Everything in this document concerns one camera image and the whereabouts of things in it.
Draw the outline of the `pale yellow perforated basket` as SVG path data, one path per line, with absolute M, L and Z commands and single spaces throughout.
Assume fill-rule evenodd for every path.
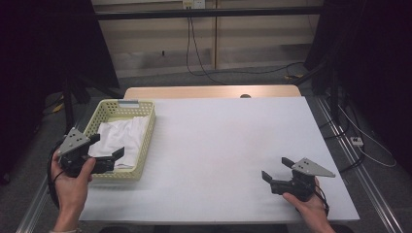
M 132 119 L 134 117 L 148 117 L 143 145 L 138 155 L 139 158 L 133 168 L 116 169 L 104 174 L 94 174 L 93 177 L 99 180 L 124 180 L 138 181 L 143 173 L 150 141 L 155 127 L 155 104 L 151 101 L 126 101 L 116 99 L 102 100 L 91 116 L 84 134 L 88 137 L 98 134 L 99 125 L 103 122 L 113 122 L 117 120 Z

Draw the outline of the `white cloth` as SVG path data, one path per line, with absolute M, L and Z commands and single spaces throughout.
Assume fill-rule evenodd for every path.
M 139 158 L 138 152 L 143 145 L 148 122 L 147 116 L 136 116 L 132 119 L 101 123 L 97 131 L 100 140 L 89 148 L 88 154 L 102 157 L 124 148 L 124 155 L 115 162 L 115 168 L 133 168 Z

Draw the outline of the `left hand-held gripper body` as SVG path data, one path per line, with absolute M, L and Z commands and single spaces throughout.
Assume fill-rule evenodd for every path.
M 68 177 L 77 178 L 80 175 L 84 164 L 89 159 L 90 146 L 89 137 L 77 128 L 72 128 L 64 138 L 57 150 L 57 155 L 58 164 Z M 109 160 L 108 157 L 96 157 L 92 174 L 104 174 L 114 170 L 115 161 Z

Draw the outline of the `metal floor rail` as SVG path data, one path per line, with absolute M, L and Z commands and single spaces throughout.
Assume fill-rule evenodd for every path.
M 351 163 L 354 163 L 359 157 L 355 147 L 347 138 L 341 126 L 335 124 L 332 120 L 330 107 L 325 100 L 317 98 L 317 103 L 322 110 L 325 118 L 329 120 L 329 126 L 333 134 L 337 137 L 337 141 L 340 147 L 343 149 L 346 157 Z M 379 190 L 376 183 L 372 180 L 369 173 L 363 164 L 358 165 L 353 171 L 357 174 L 357 177 L 365 191 L 368 199 L 371 201 L 377 215 L 384 224 L 388 233 L 405 233 L 403 227 L 395 216 L 394 211 L 384 198 L 383 194 Z
M 40 184 L 27 211 L 25 212 L 16 233 L 33 233 L 39 217 L 48 200 L 48 183 L 46 180 Z

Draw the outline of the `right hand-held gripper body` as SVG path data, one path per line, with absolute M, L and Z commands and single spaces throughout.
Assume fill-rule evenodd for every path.
M 335 174 L 318 163 L 302 158 L 292 166 L 292 178 L 289 181 L 278 181 L 271 185 L 274 194 L 285 192 L 294 195 L 300 201 L 308 201 L 316 190 L 316 177 L 334 178 Z

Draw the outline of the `white wall socket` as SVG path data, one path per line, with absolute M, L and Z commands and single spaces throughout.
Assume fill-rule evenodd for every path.
M 186 10 L 197 9 L 204 10 L 206 8 L 205 0 L 182 0 L 183 8 Z

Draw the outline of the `black metal stand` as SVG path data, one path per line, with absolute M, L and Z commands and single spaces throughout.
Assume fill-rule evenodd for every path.
M 115 99 L 121 99 L 123 97 L 122 94 L 117 93 L 109 87 L 106 87 L 101 83 L 97 83 L 85 76 L 72 77 L 70 75 L 65 75 L 62 81 L 62 94 L 66 119 L 66 133 L 68 133 L 75 125 L 72 97 L 75 97 L 81 104 L 87 104 L 90 101 L 90 95 L 86 90 L 88 86 L 91 86 Z

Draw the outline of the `black horizontal bar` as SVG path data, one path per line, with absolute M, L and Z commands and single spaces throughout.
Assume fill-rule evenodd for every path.
M 285 8 L 238 8 L 238 9 L 201 9 L 201 10 L 164 10 L 139 12 L 96 12 L 99 20 L 187 18 L 187 17 L 254 17 L 254 16 L 300 16 L 319 15 L 320 6 Z

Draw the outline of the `person's right hand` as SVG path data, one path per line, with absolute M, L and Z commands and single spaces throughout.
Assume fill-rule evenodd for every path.
M 298 200 L 294 195 L 287 192 L 283 194 L 283 198 L 297 208 L 304 222 L 310 228 L 311 225 L 328 222 L 325 206 L 319 195 L 319 189 L 316 188 L 315 194 L 306 202 Z

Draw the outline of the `white table sheet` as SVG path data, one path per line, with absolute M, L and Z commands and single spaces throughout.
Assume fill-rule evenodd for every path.
M 287 157 L 307 157 L 333 173 L 320 180 L 329 219 L 358 212 L 303 97 L 157 99 L 141 179 L 94 180 L 84 221 L 151 224 L 297 222 L 261 174 L 287 180 Z

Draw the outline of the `dark curtain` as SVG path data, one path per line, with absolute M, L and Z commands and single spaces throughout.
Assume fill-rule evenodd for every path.
M 0 0 L 0 179 L 37 131 L 46 97 L 118 77 L 91 0 Z
M 338 39 L 339 80 L 395 160 L 412 173 L 412 0 L 323 0 L 304 66 Z

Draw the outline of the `wooden table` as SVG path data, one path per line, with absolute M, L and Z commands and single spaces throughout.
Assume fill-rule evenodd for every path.
M 292 84 L 131 87 L 124 99 L 300 97 Z

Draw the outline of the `person's left hand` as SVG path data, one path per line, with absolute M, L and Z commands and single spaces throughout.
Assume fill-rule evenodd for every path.
M 94 165 L 95 159 L 89 158 L 83 165 L 80 175 L 77 178 L 70 178 L 59 166 L 57 153 L 53 154 L 51 181 L 56 190 L 61 213 L 75 216 L 82 213 L 87 199 L 88 184 L 92 181 L 91 171 Z

